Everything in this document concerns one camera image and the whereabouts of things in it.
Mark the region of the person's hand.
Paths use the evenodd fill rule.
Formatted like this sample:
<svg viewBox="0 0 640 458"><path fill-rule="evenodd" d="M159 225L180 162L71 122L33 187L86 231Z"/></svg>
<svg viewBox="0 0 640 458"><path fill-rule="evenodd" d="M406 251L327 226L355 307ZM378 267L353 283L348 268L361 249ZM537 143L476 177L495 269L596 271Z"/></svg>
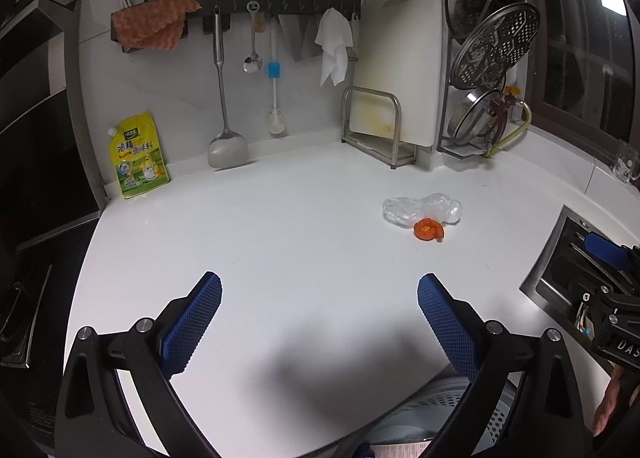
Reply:
<svg viewBox="0 0 640 458"><path fill-rule="evenodd" d="M610 420L614 414L624 374L625 369L623 367L615 366L613 368L610 381L605 389L601 403L594 414L592 423L592 432L594 436L599 435L605 429L608 424L608 420Z"/></svg>

